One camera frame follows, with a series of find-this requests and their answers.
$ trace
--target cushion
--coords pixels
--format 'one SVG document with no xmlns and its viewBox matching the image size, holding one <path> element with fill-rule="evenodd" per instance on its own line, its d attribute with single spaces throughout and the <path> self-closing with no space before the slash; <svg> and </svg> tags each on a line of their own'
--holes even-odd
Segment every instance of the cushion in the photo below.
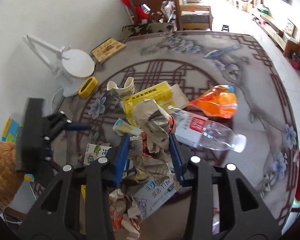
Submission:
<svg viewBox="0 0 300 240">
<path fill-rule="evenodd" d="M 182 23 L 210 23 L 208 11 L 182 11 Z"/>
<path fill-rule="evenodd" d="M 123 39 L 149 33 L 169 32 L 174 29 L 174 23 L 146 23 L 127 25 L 122 28 Z"/>
</svg>

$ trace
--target white wall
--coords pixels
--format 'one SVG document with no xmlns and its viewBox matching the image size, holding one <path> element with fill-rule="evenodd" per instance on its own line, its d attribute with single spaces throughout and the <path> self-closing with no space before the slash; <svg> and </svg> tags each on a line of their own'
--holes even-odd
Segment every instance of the white wall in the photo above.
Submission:
<svg viewBox="0 0 300 240">
<path fill-rule="evenodd" d="M 24 34 L 90 52 L 109 37 L 119 39 L 129 22 L 120 0 L 0 0 L 0 135 L 11 113 L 23 112 L 27 97 L 47 99 L 47 114 L 58 90 L 23 43 Z"/>
</svg>

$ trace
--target crumpled newspaper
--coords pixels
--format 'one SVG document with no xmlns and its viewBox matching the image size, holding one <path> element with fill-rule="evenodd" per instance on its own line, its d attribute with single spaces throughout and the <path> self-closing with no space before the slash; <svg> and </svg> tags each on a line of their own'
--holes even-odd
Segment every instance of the crumpled newspaper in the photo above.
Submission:
<svg viewBox="0 0 300 240">
<path fill-rule="evenodd" d="M 147 146 L 150 153 L 160 148 L 169 150 L 169 133 L 176 130 L 173 117 L 164 111 L 153 99 L 144 99 L 132 109 L 135 122 L 147 134 Z"/>
<path fill-rule="evenodd" d="M 160 185 L 172 175 L 169 134 L 176 130 L 175 121 L 153 99 L 144 99 L 137 104 L 132 115 L 143 132 L 140 136 L 130 137 L 128 158 Z"/>
<path fill-rule="evenodd" d="M 112 229 L 117 232 L 121 228 L 129 231 L 128 240 L 137 240 L 140 237 L 142 222 L 141 211 L 131 195 L 124 195 L 121 189 L 116 189 L 109 194 L 110 218 Z"/>
</svg>

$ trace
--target white desk lamp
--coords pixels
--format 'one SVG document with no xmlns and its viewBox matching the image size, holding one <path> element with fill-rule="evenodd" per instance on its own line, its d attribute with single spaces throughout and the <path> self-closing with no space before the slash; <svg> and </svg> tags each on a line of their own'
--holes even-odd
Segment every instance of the white desk lamp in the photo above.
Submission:
<svg viewBox="0 0 300 240">
<path fill-rule="evenodd" d="M 53 77 L 63 88 L 64 97 L 76 95 L 86 77 L 89 77 L 94 71 L 93 59 L 82 50 L 71 49 L 70 46 L 60 49 L 29 34 L 24 36 L 24 42 L 51 70 Z M 35 43 L 55 53 L 57 55 L 55 63 L 51 63 Z"/>
</svg>

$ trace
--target yellow box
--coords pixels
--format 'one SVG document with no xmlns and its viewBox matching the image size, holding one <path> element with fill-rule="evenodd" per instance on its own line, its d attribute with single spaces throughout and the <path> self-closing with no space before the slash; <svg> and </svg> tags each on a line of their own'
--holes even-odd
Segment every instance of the yellow box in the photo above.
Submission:
<svg viewBox="0 0 300 240">
<path fill-rule="evenodd" d="M 87 98 L 98 85 L 98 80 L 94 77 L 88 77 L 79 88 L 78 94 L 82 98 Z"/>
<path fill-rule="evenodd" d="M 124 113 L 127 115 L 127 120 L 133 126 L 137 126 L 132 118 L 132 109 L 143 99 L 154 99 L 160 106 L 164 102 L 172 100 L 172 90 L 167 81 L 161 82 L 150 88 L 144 89 L 123 100 Z"/>
</svg>

